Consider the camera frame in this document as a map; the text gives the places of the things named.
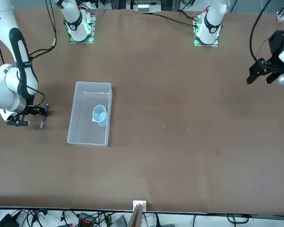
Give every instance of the cable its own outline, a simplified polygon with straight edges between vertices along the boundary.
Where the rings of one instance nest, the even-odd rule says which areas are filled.
[[[18,211],[22,211],[22,209],[19,209],[19,210],[16,210],[15,212],[13,212],[12,214],[11,214],[11,216],[13,216],[15,213],[17,213]]]
[[[67,224],[67,222],[66,222],[66,218],[65,218],[65,213],[64,213],[64,211],[62,211],[62,215],[63,215],[63,220],[64,220],[66,226],[71,227],[71,226],[70,226],[69,224]]]
[[[147,222],[147,218],[146,218],[146,216],[145,216],[145,213],[143,213],[143,215],[144,215],[144,218],[145,218],[145,221],[146,221],[146,225],[147,225],[147,227],[149,227],[149,226],[148,226],[148,222]]]
[[[195,17],[190,17],[189,15],[187,15],[187,13],[186,13],[185,11],[183,11],[183,10],[181,10],[181,9],[179,9],[178,12],[183,13],[183,15],[184,15],[185,17],[187,17],[188,19],[193,20],[193,19],[195,18]]]
[[[0,47],[0,56],[1,56],[2,64],[5,64],[4,59],[3,59],[3,55],[2,55],[2,51],[1,51],[1,47]]]
[[[259,48],[259,50],[257,51],[257,54],[260,52],[262,45],[263,45],[268,39],[264,40],[263,43],[260,45],[260,48]]]
[[[232,214],[228,214],[227,216],[227,220],[234,224],[234,227],[236,227],[236,224],[246,224],[248,221],[249,221],[249,217],[247,216],[246,217],[246,220],[245,221],[241,221],[241,222],[237,222],[236,219],[235,219],[235,216],[233,216]]]
[[[208,7],[206,7],[206,8],[203,10],[203,12],[205,12],[205,10],[207,10],[209,7],[210,7],[210,5],[209,5]]]
[[[107,218],[110,217],[110,216],[112,216],[113,214],[115,214],[115,212],[113,212],[113,213],[107,215]],[[98,224],[96,224],[94,227],[100,226],[100,224],[101,224],[104,220],[105,220],[105,219],[101,220],[101,221],[100,221]]]
[[[155,213],[155,215],[156,215],[156,227],[161,227],[159,216],[157,215],[157,213]]]
[[[41,211],[34,211],[35,212],[35,215],[33,216],[33,219],[32,219],[32,226],[33,226],[33,224],[34,224],[34,219],[36,219],[37,220],[37,222],[39,223],[39,225],[40,225],[40,227],[43,227],[42,225],[41,225],[41,223],[40,223],[40,220],[39,220],[39,217],[38,217],[38,214],[41,212]]]
[[[50,48],[48,49],[39,49],[39,50],[36,50],[32,53],[29,54],[29,56],[31,57],[31,60],[43,55],[43,54],[46,54],[48,52],[50,52],[53,48],[55,48],[55,46],[57,45],[57,31],[56,31],[56,20],[55,20],[55,15],[53,13],[53,6],[52,6],[52,2],[51,0],[49,0],[50,2],[50,5],[51,5],[51,9],[52,9],[52,14],[53,14],[53,20],[52,20],[52,17],[51,17],[51,14],[49,12],[49,8],[48,8],[48,4],[47,4],[47,0],[45,0],[45,3],[46,3],[46,8],[47,8],[47,12],[48,12],[48,16],[49,16],[49,19],[51,21],[51,24],[52,24],[52,27],[53,27],[53,32],[54,32],[54,39],[53,39],[53,44]],[[34,53],[37,53],[39,51],[44,51],[43,53],[40,53],[40,54],[37,54],[36,56],[32,56]]]
[[[193,220],[193,227],[195,227],[195,218],[197,215],[194,216],[194,220]]]
[[[262,62],[260,62],[260,61],[255,57],[255,55],[254,55],[254,53],[253,53],[253,51],[252,51],[252,37],[253,37],[254,31],[255,31],[255,28],[256,28],[256,26],[257,26],[257,24],[258,24],[258,22],[259,22],[259,20],[260,20],[260,18],[261,18],[261,16],[262,16],[262,14],[264,13],[265,9],[267,8],[267,6],[269,5],[270,2],[271,2],[271,0],[268,0],[268,1],[266,2],[265,6],[263,7],[263,9],[261,10],[261,12],[259,13],[259,15],[258,15],[258,17],[257,17],[257,19],[256,19],[256,21],[255,21],[255,23],[254,23],[254,25],[253,25],[253,27],[252,27],[252,29],[251,29],[250,38],[249,38],[249,50],[250,50],[250,54],[251,54],[252,58],[255,60],[255,62],[258,62],[258,63],[260,64],[260,66],[262,66],[262,67],[265,68],[265,69],[269,69],[269,70],[276,71],[276,68],[266,66],[266,65],[264,65]]]
[[[179,20],[175,20],[173,18],[170,18],[170,17],[166,17],[166,16],[163,16],[163,15],[160,15],[160,14],[152,14],[152,15],[156,15],[158,17],[163,17],[165,19],[168,19],[168,20],[172,20],[172,21],[175,21],[175,22],[178,22],[180,24],[183,24],[183,25],[186,25],[186,26],[192,26],[192,27],[197,27],[197,25],[191,25],[191,24],[188,24],[188,23],[185,23],[185,22],[182,22],[182,21],[179,21]]]
[[[72,212],[74,215],[76,215],[77,218],[80,217],[80,214],[76,214],[73,210],[71,210],[71,212]]]

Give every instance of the clear plastic container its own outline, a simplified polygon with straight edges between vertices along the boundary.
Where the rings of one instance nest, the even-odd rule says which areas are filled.
[[[67,142],[107,147],[112,99],[113,92],[110,83],[78,81],[72,103]],[[93,122],[93,110],[97,105],[103,105],[107,109],[105,127]]]

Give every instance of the clear plastic cup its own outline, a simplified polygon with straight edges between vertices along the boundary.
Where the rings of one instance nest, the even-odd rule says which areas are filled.
[[[103,105],[97,105],[93,110],[93,122],[97,122],[100,127],[105,127],[107,123],[107,111]]]

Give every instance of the brown table surface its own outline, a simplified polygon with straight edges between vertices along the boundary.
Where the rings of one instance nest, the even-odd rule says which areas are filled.
[[[45,8],[15,14],[30,52],[52,44]],[[246,84],[256,14],[227,14],[218,48],[194,47],[190,27],[125,10],[104,12],[94,44],[69,44],[55,16],[58,44],[34,60],[45,128],[39,116],[27,128],[0,118],[0,205],[130,210],[146,200],[157,211],[284,214],[284,87]],[[264,15],[254,52],[283,28]],[[267,43],[259,55],[270,56]],[[77,81],[113,86],[108,148],[66,142]]]

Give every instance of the purple marker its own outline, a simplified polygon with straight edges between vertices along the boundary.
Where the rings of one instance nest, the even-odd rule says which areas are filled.
[[[48,104],[45,105],[45,112],[47,113],[47,111],[48,111]],[[40,129],[42,129],[44,126],[45,118],[46,118],[45,116],[42,116],[41,118]]]

